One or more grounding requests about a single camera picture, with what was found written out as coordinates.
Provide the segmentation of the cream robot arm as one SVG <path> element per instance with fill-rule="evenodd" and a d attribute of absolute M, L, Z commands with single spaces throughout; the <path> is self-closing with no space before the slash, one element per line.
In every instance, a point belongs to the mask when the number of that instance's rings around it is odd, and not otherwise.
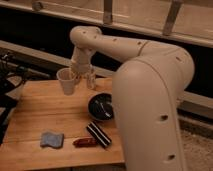
<path fill-rule="evenodd" d="M 72 70 L 83 74 L 94 53 L 122 63 L 112 81 L 112 105 L 127 171 L 188 171 L 177 117 L 179 95 L 194 62 L 183 48 L 104 35 L 93 26 L 70 32 Z"/>

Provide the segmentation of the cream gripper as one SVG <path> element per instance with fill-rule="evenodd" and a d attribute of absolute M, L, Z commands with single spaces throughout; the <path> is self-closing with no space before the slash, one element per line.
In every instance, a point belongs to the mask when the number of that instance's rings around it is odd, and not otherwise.
<path fill-rule="evenodd" d="M 74 84 L 77 85 L 81 81 L 79 74 L 85 74 L 89 71 L 91 66 L 91 58 L 94 55 L 94 51 L 90 49 L 82 49 L 75 47 L 70 62 L 71 78 L 74 80 Z M 95 79 L 95 72 L 88 72 L 87 79 Z"/>

